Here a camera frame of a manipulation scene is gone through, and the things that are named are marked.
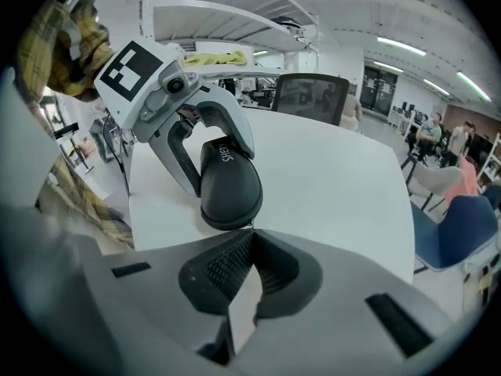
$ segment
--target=white ceiling beam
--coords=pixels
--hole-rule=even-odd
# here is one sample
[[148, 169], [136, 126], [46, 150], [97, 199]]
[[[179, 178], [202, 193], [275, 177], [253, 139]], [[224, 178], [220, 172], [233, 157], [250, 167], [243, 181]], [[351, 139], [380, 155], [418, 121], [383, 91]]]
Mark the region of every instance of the white ceiling beam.
[[425, 2], [418, 0], [301, 0], [304, 3], [320, 4], [327, 2], [376, 2], [382, 5], [397, 5], [400, 9], [407, 9], [413, 13], [420, 14], [430, 18], [431, 20], [440, 23], [442, 26], [447, 27], [449, 30], [456, 32], [459, 36], [467, 38], [472, 45], [478, 45], [481, 42], [485, 44], [476, 34], [474, 34], [468, 27], [460, 23], [456, 18], [446, 14], [440, 9], [436, 9]]
[[[435, 95], [443, 98], [443, 100], [448, 102], [448, 104], [462, 106], [468, 108], [468, 110], [477, 111], [478, 113], [488, 115], [489, 117], [496, 118], [497, 120], [501, 119], [501, 115], [498, 114], [496, 105], [493, 102], [478, 101], [478, 98], [475, 94], [472, 95], [472, 93], [468, 92], [469, 89], [462, 89], [461, 87], [458, 88], [457, 85], [455, 87], [455, 85], [452, 84], [449, 87], [443, 85], [444, 89], [447, 89], [447, 92], [450, 93], [450, 97], [459, 100], [459, 102], [450, 103], [447, 96], [442, 95], [439, 91], [433, 88], [429, 88], [424, 82], [422, 82], [422, 80], [425, 79], [426, 77], [430, 79], [430, 76], [429, 74], [424, 73], [420, 69], [410, 67], [407, 63], [402, 63], [400, 61], [394, 60], [391, 57], [380, 57], [366, 54], [366, 56], [364, 57], [364, 61], [365, 64], [368, 64], [370, 67], [374, 67], [373, 64], [374, 61], [381, 61], [391, 66], [401, 68], [404, 72], [402, 74], [398, 74], [399, 77], [403, 76], [405, 78], [408, 78], [409, 80], [416, 82], [417, 84], [429, 90], [430, 92], [434, 93]], [[434, 80], [434, 82], [436, 82], [439, 85], [442, 85], [444, 80], [438, 79]]]
[[399, 13], [400, 13], [400, 4], [398, 2], [397, 4], [395, 4], [395, 10], [393, 12], [393, 16], [391, 17], [391, 25], [390, 25], [389, 34], [393, 34], [393, 31], [395, 30], [395, 26], [397, 24], [397, 19], [398, 19]]
[[142, 35], [145, 38], [155, 40], [155, 28], [153, 26], [153, 0], [142, 0]]

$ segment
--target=white chair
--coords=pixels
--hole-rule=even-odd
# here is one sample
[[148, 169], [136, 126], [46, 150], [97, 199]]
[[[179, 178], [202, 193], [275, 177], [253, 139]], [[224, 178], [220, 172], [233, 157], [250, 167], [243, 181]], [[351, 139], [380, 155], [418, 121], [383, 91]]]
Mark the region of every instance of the white chair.
[[[427, 207], [434, 195], [443, 196], [463, 178], [463, 172], [458, 167], [429, 168], [417, 161], [413, 164], [406, 184], [410, 196], [426, 198], [421, 210]], [[415, 179], [419, 185], [411, 185], [411, 179]]]

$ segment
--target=floor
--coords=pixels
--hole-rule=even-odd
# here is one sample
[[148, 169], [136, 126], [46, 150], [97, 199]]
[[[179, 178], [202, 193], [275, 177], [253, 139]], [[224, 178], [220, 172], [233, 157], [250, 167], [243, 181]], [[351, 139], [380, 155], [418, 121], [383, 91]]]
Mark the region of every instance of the floor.
[[[368, 136], [391, 147], [400, 163], [407, 157], [409, 148], [403, 142], [403, 138], [397, 134], [395, 128], [392, 128], [383, 121], [366, 115], [360, 122], [358, 131], [364, 136]], [[434, 160], [428, 160], [427, 162], [431, 167], [438, 167], [438, 163]], [[409, 174], [410, 166], [407, 167], [403, 171], [403, 176]], [[411, 201], [421, 206], [425, 199], [412, 196]], [[440, 199], [433, 198], [428, 207], [433, 207], [439, 201]], [[442, 203], [432, 212], [427, 212], [427, 214], [435, 222], [440, 222], [446, 209], [447, 204]], [[414, 268], [419, 269], [420, 267], [422, 265], [416, 260]], [[464, 313], [477, 308], [480, 299], [480, 295], [477, 292], [477, 281], [472, 277], [467, 283], [463, 284], [464, 277], [465, 273], [461, 266], [440, 273], [428, 270], [414, 276], [413, 286], [430, 297], [452, 320], [458, 320]]]

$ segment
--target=black mesh chair back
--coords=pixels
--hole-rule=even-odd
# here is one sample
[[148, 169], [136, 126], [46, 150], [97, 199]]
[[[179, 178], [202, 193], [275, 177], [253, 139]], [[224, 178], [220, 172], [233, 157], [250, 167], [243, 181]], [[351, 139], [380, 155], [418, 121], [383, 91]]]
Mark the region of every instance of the black mesh chair back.
[[339, 125], [350, 83], [324, 74], [280, 75], [272, 111]]

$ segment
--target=ceiling light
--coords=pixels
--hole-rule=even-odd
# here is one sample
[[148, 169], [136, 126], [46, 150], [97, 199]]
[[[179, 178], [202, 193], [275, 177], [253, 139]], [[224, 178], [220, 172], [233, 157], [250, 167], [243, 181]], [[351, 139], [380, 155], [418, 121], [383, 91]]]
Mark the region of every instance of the ceiling light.
[[400, 42], [392, 41], [391, 39], [381, 38], [378, 36], [377, 41], [386, 43], [388, 45], [401, 47], [402, 49], [409, 50], [410, 52], [413, 52], [415, 54], [419, 54], [420, 56], [426, 56], [426, 52], [424, 52], [423, 50], [416, 49], [415, 47], [412, 47], [409, 45], [404, 45], [403, 43], [400, 43]]
[[401, 70], [400, 68], [397, 68], [397, 67], [392, 67], [392, 66], [389, 66], [387, 64], [383, 64], [383, 63], [378, 63], [377, 61], [374, 61], [374, 64], [378, 65], [378, 66], [381, 66], [381, 67], [384, 67], [384, 68], [387, 68], [389, 70], [393, 70], [393, 71], [397, 71], [397, 72], [404, 72], [403, 70]]
[[485, 100], [488, 102], [491, 101], [491, 98], [487, 96], [487, 93], [485, 93], [483, 90], [481, 90], [477, 84], [475, 84], [473, 81], [471, 81], [465, 74], [463, 74], [461, 71], [457, 72], [458, 77], [466, 81], [468, 85], [470, 85], [473, 89], [475, 89], [480, 96], [482, 96]]
[[444, 89], [442, 89], [440, 86], [437, 86], [433, 82], [429, 82], [427, 79], [424, 79], [423, 81], [424, 81], [425, 84], [429, 84], [429, 86], [431, 86], [432, 88], [437, 89], [438, 91], [442, 92], [444, 95], [447, 95], [447, 96], [450, 95], [449, 92], [445, 91]]

